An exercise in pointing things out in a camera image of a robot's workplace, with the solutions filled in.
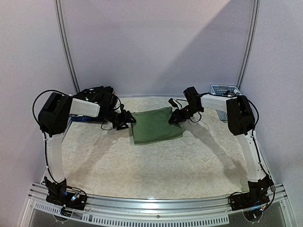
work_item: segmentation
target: vertical metal post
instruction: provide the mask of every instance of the vertical metal post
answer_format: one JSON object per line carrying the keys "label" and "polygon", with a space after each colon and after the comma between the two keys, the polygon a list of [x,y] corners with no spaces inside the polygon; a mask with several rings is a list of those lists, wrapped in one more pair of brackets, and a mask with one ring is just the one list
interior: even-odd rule
{"label": "vertical metal post", "polygon": [[254,1],[254,9],[253,9],[253,12],[252,12],[251,22],[250,22],[250,31],[249,31],[249,35],[248,35],[248,39],[247,39],[247,43],[246,43],[246,50],[245,50],[245,54],[244,54],[243,63],[242,63],[242,66],[241,66],[240,75],[239,75],[238,82],[237,82],[238,89],[241,89],[243,79],[244,79],[244,76],[245,76],[245,72],[246,72],[246,69],[247,69],[247,65],[248,65],[248,62],[249,62],[250,53],[251,53],[251,49],[252,49],[252,44],[253,44],[253,40],[254,40],[254,36],[255,36],[255,32],[256,32],[256,27],[257,27],[259,7],[260,7],[260,0],[255,0]]}
{"label": "vertical metal post", "polygon": [[71,53],[70,53],[70,49],[69,49],[69,45],[68,45],[68,41],[67,41],[67,37],[66,37],[66,32],[65,32],[61,0],[54,0],[54,3],[55,3],[58,27],[59,27],[64,55],[66,58],[67,67],[70,72],[71,81],[74,86],[75,92],[78,93],[78,92],[80,92],[80,87],[79,87],[76,72],[75,72],[75,69],[74,69],[74,66],[73,66],[73,63],[71,60]]}

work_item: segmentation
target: ventilation grille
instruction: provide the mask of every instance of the ventilation grille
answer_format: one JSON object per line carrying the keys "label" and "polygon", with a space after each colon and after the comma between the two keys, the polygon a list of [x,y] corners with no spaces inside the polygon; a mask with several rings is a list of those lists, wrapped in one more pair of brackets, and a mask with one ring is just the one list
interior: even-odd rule
{"label": "ventilation grille", "polygon": [[[36,201],[35,208],[46,213],[60,215],[60,209],[54,205]],[[79,221],[106,227],[211,227],[229,224],[228,215],[213,218],[199,218],[195,220],[145,221],[125,220],[118,218],[105,218],[98,215],[83,214]]]}

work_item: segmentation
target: blue container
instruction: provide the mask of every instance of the blue container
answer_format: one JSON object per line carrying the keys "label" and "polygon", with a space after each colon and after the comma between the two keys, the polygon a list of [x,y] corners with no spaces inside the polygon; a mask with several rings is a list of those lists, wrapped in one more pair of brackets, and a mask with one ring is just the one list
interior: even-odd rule
{"label": "blue container", "polygon": [[[236,90],[238,92],[237,94],[241,95],[241,92],[239,91],[239,89],[236,86],[228,86],[228,85],[211,85],[210,86],[210,93],[213,94],[213,95],[223,96],[223,95],[226,94],[226,92],[228,90],[231,91],[231,92]],[[221,121],[227,121],[227,113],[226,112],[217,110],[217,113],[218,113],[219,119]]]}

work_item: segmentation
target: metal frame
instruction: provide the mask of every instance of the metal frame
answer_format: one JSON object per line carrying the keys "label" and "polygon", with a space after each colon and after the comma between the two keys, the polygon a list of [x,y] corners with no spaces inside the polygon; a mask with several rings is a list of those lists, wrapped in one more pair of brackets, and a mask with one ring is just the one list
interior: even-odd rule
{"label": "metal frame", "polygon": [[249,59],[250,59],[250,53],[251,53],[252,44],[253,44],[253,40],[254,40],[254,36],[255,36],[255,32],[256,32],[256,27],[257,27],[259,7],[260,7],[260,0],[255,0],[254,1],[253,12],[252,12],[252,15],[251,15],[250,31],[249,31],[248,39],[247,39],[247,43],[246,43],[244,59],[243,59],[243,62],[242,62],[240,75],[239,75],[237,85],[236,85],[239,90],[241,90],[241,86],[243,84],[245,72],[246,72],[248,62],[249,62]]}
{"label": "metal frame", "polygon": [[66,58],[67,67],[70,72],[71,81],[72,81],[73,87],[75,89],[75,92],[78,93],[78,92],[80,92],[80,87],[79,87],[76,72],[75,72],[75,69],[74,69],[74,66],[73,66],[73,63],[71,60],[71,52],[70,52],[70,48],[68,45],[67,36],[66,36],[66,32],[65,32],[61,0],[54,0],[54,4],[55,4],[58,27],[59,27],[64,55]]}
{"label": "metal frame", "polygon": [[[45,201],[48,190],[34,183],[28,194],[28,202],[22,227],[30,223],[33,210],[41,210],[60,216],[60,206]],[[229,195],[199,199],[144,200],[123,199],[88,195],[84,211],[73,210],[70,219],[101,226],[137,227],[210,227],[228,224],[228,215],[242,212],[232,211],[227,202]],[[274,203],[280,203],[286,226],[296,227],[287,194],[282,184],[276,186]]]}

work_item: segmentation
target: white wall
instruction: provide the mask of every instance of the white wall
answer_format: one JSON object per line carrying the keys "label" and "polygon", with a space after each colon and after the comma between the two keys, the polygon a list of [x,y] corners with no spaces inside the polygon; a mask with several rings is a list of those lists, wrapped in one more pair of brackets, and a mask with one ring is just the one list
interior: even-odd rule
{"label": "white wall", "polygon": [[48,88],[73,93],[53,0],[0,1],[0,79],[0,226],[15,227],[45,169],[32,102]]}
{"label": "white wall", "polygon": [[64,0],[80,88],[182,95],[236,84],[254,0]]}
{"label": "white wall", "polygon": [[261,1],[242,92],[260,112],[258,140],[303,226],[303,1]]}

